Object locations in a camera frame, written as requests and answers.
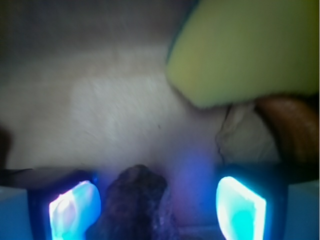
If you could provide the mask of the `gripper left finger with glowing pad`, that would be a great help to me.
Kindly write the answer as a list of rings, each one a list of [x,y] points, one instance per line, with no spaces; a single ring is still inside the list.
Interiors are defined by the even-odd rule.
[[[102,211],[97,182],[89,169],[2,169],[0,238],[84,240]]]

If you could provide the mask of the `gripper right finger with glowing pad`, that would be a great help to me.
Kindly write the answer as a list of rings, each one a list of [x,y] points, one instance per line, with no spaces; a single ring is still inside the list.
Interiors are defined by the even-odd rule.
[[[219,173],[215,208],[226,240],[318,240],[320,168],[230,164]]]

